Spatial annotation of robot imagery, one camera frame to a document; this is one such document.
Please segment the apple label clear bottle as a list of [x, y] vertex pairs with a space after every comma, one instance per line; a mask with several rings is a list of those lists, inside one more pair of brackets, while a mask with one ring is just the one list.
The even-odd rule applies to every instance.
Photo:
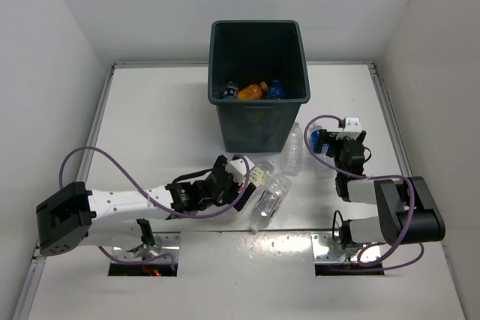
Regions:
[[247, 194], [258, 193], [261, 191], [270, 178], [275, 173], [275, 162], [273, 160], [259, 161], [256, 163], [248, 163], [250, 176], [248, 179], [248, 189], [244, 192]]

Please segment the clear bottle red blue label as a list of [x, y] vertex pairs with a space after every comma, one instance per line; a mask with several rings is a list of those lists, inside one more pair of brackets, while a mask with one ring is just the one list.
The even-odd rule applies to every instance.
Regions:
[[291, 180], [284, 175], [276, 174], [267, 180], [250, 215], [250, 232], [255, 234], [269, 227], [291, 186]]

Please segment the clear ribbed bottle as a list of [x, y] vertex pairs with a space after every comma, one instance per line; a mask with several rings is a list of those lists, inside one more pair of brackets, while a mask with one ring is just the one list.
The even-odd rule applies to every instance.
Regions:
[[303, 132], [298, 122], [295, 122], [283, 147], [280, 167], [281, 171], [290, 176], [297, 176], [302, 170]]

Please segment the blue label water bottle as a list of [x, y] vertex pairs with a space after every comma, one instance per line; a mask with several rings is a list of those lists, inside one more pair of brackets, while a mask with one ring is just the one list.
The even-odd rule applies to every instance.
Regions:
[[271, 85], [268, 88], [267, 99], [268, 100], [282, 100], [286, 97], [286, 92], [281, 82], [278, 79], [275, 79], [271, 82]]

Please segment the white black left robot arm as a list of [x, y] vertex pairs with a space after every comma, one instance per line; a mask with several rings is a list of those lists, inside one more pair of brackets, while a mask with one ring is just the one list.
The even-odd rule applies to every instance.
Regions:
[[210, 169], [146, 190], [90, 190], [82, 181], [69, 183], [36, 207], [39, 252], [51, 257], [87, 245], [129, 252], [152, 247], [151, 219], [203, 220], [231, 208], [240, 211], [254, 188], [254, 167], [248, 157], [221, 155]]

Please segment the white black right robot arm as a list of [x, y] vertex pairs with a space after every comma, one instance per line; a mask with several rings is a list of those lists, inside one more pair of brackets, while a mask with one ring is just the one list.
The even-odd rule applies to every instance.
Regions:
[[401, 231], [407, 229], [401, 243], [414, 244], [441, 241], [446, 225], [426, 181], [410, 177], [413, 191], [405, 181], [368, 179], [364, 164], [369, 161], [363, 145], [366, 132], [356, 139], [339, 137], [339, 132], [315, 130], [310, 136], [313, 151], [333, 160], [335, 189], [345, 202], [375, 205], [377, 215], [365, 219], [342, 220], [337, 235], [332, 235], [343, 248], [359, 244], [392, 245]]

